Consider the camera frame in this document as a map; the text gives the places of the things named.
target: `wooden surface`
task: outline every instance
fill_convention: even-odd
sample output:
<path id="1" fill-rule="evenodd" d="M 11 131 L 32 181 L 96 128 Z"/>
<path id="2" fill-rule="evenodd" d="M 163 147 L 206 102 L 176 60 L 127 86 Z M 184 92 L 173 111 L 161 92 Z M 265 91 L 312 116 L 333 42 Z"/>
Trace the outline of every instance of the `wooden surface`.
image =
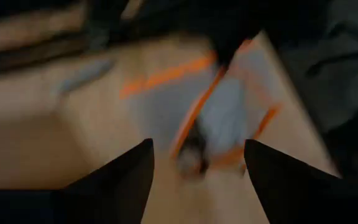
<path id="1" fill-rule="evenodd" d="M 283 111 L 267 127 L 260 141 L 335 173 L 269 42 L 262 35 L 255 41 L 275 64 L 280 77 L 277 85 L 284 101 Z M 39 176 L 43 177 L 45 186 L 58 187 L 64 181 L 51 181 L 61 177 L 57 170 L 70 175 L 67 181 L 102 166 L 138 144 L 147 136 L 139 133 L 119 100 L 120 86 L 128 80 L 146 78 L 203 55 L 208 51 L 207 46 L 202 39 L 184 41 L 166 37 L 0 77 L 0 175 L 15 174 L 11 180 L 0 176 L 0 187 L 39 188 Z M 78 70 L 99 58 L 114 61 L 115 66 L 105 76 L 64 96 L 50 94 L 62 80 L 75 76 Z M 30 122 L 29 128 L 23 125 L 22 129 L 18 123 L 26 121 Z M 29 133 L 35 129 L 40 130 L 38 136 L 46 137 L 25 146 L 23 142 L 32 137 Z M 21 143 L 15 142 L 16 136 L 11 133 L 20 136 Z M 53 149 L 47 143 L 54 143 Z M 34 150 L 37 144 L 42 147 Z M 155 156 L 155 177 L 143 223 L 267 223 L 247 174 L 243 176 L 238 170 L 213 170 L 202 180 L 187 181 L 176 175 L 167 153 L 160 151 Z M 55 162 L 46 165 L 46 161 L 53 159 Z"/>

